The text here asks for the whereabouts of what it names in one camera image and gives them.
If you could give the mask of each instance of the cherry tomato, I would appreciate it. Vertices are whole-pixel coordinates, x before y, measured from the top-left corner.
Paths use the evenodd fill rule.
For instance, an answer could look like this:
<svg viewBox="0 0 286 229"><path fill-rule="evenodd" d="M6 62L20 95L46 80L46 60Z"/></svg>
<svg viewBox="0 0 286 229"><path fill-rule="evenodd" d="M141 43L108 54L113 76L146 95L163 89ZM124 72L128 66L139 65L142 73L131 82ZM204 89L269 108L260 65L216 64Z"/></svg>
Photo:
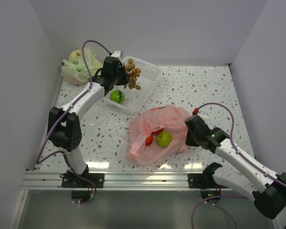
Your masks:
<svg viewBox="0 0 286 229"><path fill-rule="evenodd" d="M159 135L163 130L164 130L164 128L162 128L160 130L153 131L152 135Z"/></svg>
<svg viewBox="0 0 286 229"><path fill-rule="evenodd" d="M150 146L152 143L153 143L153 135L149 135L149 136L146 138L145 145L146 145L146 146Z"/></svg>

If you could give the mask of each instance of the black mounting bracket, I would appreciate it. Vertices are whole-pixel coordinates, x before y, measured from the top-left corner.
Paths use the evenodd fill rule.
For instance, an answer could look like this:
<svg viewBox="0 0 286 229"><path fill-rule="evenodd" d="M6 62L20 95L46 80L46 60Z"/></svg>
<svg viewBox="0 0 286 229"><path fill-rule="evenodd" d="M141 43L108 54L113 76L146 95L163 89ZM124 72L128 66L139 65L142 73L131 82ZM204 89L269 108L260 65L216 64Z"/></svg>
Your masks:
<svg viewBox="0 0 286 229"><path fill-rule="evenodd" d="M277 180L286 184L286 173L277 175ZM266 185L267 189L260 193L254 191L254 205L267 218L274 219L286 206L286 187L277 182Z"/></svg>
<svg viewBox="0 0 286 229"><path fill-rule="evenodd" d="M105 180L104 173L89 173L89 168L87 166L81 177L92 181L96 188L103 188ZM64 188L91 188L88 182L78 178L70 171L61 174L60 178L62 178L61 187Z"/></svg>
<svg viewBox="0 0 286 229"><path fill-rule="evenodd" d="M222 167L221 164L213 162L202 173L187 174L189 188L218 188L218 184L213 179L213 174L220 167Z"/></svg>
<svg viewBox="0 0 286 229"><path fill-rule="evenodd" d="M115 85L127 85L129 77L119 58L107 56L103 63L101 75L95 75L93 81L104 87L105 95L113 89Z"/></svg>
<svg viewBox="0 0 286 229"><path fill-rule="evenodd" d="M50 110L48 132L63 113L62 108L53 107ZM76 115L76 113L68 113L60 123L56 125L49 140L52 141L54 146L64 148L68 152L76 149L82 140L82 131L78 115Z"/></svg>

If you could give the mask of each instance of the green apple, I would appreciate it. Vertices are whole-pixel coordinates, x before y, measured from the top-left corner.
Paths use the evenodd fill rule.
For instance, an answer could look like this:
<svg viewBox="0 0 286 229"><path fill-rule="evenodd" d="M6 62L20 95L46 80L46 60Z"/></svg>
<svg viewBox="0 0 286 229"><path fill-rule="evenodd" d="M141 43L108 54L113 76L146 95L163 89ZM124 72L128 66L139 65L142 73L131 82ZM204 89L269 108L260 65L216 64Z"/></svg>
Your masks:
<svg viewBox="0 0 286 229"><path fill-rule="evenodd" d="M158 145L163 148L167 148L172 140L173 140L173 136L166 131L162 131L157 137Z"/></svg>

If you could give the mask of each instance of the speckled white tabletop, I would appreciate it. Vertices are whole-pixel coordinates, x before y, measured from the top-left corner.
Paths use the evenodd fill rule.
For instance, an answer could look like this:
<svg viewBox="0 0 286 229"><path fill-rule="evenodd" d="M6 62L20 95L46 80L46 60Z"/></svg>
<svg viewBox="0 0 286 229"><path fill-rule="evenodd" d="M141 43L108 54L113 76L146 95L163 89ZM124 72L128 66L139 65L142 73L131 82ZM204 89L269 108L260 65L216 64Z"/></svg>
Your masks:
<svg viewBox="0 0 286 229"><path fill-rule="evenodd" d="M153 107L174 104L189 112L207 102L218 102L228 106L235 115L234 139L248 154L253 156L252 147L245 127L242 112L229 68L163 66L162 79L150 97L143 104L141 113ZM85 85L74 86L63 82L57 107L71 101ZM207 106L202 109L209 114L207 124L227 133L230 131L229 114L221 107ZM231 165L202 148L189 148L185 153L172 156L146 167L132 164L126 159L126 146L129 144L129 122L138 114L128 114L103 100L93 105L81 121L82 155L90 171L107 172L200 172L212 162L218 162L230 168ZM55 151L48 143L43 155ZM45 161L40 170L65 171L67 166L61 155Z"/></svg>

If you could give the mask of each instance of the clear plastic tray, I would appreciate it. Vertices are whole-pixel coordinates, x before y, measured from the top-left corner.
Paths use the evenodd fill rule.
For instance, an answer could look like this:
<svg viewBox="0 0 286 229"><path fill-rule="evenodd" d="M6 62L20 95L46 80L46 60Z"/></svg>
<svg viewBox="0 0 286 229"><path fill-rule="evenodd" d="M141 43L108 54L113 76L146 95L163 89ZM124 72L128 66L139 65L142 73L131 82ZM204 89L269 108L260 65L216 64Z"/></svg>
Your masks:
<svg viewBox="0 0 286 229"><path fill-rule="evenodd" d="M124 102L122 104L118 104L112 100L110 100L109 92L104 100L115 105L125 111L136 113L140 111L145 101L152 93L154 87L158 84L160 77L162 76L162 68L148 63L146 61L140 60L135 57L127 56L123 59L123 63L127 64L128 59L132 58L137 68L141 69L140 77L137 80L137 84L141 86L141 90L129 89L128 87L124 88L124 86L115 86L113 90L119 89L125 95Z"/></svg>

